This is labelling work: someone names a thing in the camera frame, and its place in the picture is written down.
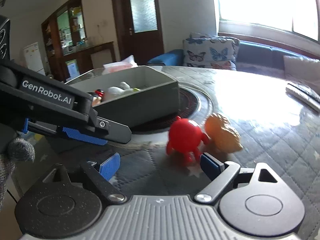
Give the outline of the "grey knitted gloved hand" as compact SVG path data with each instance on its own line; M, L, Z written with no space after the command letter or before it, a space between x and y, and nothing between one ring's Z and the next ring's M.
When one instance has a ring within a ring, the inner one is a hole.
M35 150L33 145L19 137L12 140L5 148L4 153L1 153L1 208L7 191L7 180L15 169L15 163L34 160Z

